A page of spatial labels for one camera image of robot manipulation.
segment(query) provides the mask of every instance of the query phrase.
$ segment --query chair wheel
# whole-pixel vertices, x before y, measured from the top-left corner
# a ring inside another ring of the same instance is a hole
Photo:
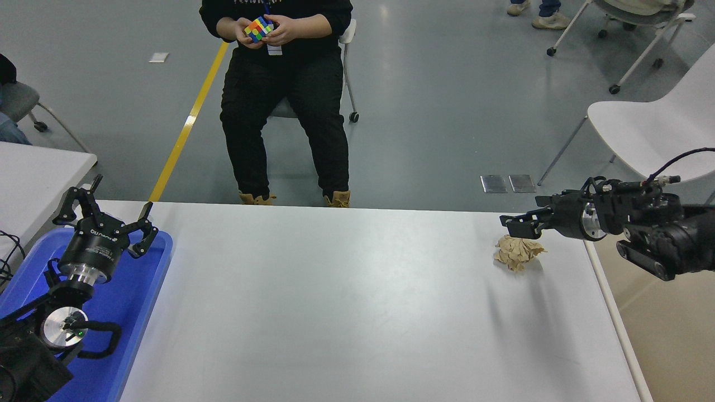
[[[44,124],[43,122],[36,122],[34,124],[34,126],[35,126],[35,129],[37,129],[37,131],[39,131],[39,132],[47,131],[47,124]]]

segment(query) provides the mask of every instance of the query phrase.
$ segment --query white table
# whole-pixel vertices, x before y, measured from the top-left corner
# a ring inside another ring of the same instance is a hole
[[[97,156],[0,142],[0,161],[5,169],[0,175],[0,230],[19,236],[25,246],[58,208],[64,192],[97,162]],[[0,237],[0,258],[13,245],[7,237]]]
[[[513,273],[493,261],[494,213],[159,202],[151,217],[173,259],[122,402],[641,400],[584,244],[555,231]]]

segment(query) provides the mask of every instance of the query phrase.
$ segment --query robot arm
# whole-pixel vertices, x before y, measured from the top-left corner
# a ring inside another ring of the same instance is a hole
[[[662,280],[682,273],[715,270],[715,207],[683,206],[663,192],[680,177],[622,182],[591,177],[580,190],[540,196],[539,210],[500,217],[509,235],[537,239],[544,229],[566,237],[598,241],[623,233],[618,253]]]
[[[133,258],[146,254],[158,233],[149,221],[148,202],[139,219],[125,225],[99,210],[94,199],[102,176],[89,190],[71,187],[60,204],[56,225],[74,226],[74,234],[59,259],[47,263],[44,276],[49,288],[0,320],[0,399],[10,402],[42,402],[72,379],[67,365],[77,358],[104,358],[119,343],[122,328],[116,323],[90,320],[82,306],[94,294],[97,283],[109,282],[122,253]],[[77,218],[78,202],[83,218]],[[129,234],[141,230],[143,238],[130,245]],[[57,263],[59,274],[53,263]],[[87,331],[112,333],[108,346],[98,352],[82,350]]]

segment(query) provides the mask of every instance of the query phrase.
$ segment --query black jacket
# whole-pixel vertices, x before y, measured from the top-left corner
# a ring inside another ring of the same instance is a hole
[[[298,19],[317,14],[325,16],[332,28],[332,35],[319,39],[296,39],[282,46],[286,56],[295,54],[314,54],[329,51],[337,46],[337,38],[345,33],[350,25],[352,4],[350,0],[269,0],[270,13]],[[211,35],[220,38],[216,24],[223,17],[253,21],[265,14],[262,0],[202,0],[199,9],[201,19]],[[241,46],[243,52],[267,53],[266,47],[251,50]]]
[[[17,69],[7,57],[0,54],[0,85],[17,80]]]

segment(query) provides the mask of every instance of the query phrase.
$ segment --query hand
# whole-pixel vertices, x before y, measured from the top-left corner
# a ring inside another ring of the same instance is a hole
[[[283,15],[268,14],[265,14],[263,17],[269,22],[273,22],[274,26],[277,26],[276,29],[261,39],[267,44],[271,46],[282,46],[299,37],[298,24],[294,19]]]
[[[236,21],[236,40],[248,49],[259,49],[261,46],[263,46],[263,42],[258,41],[258,43],[253,43],[253,39],[248,37],[248,35],[246,35],[246,33],[243,31],[252,22],[253,21],[243,17],[239,18],[238,21]]]

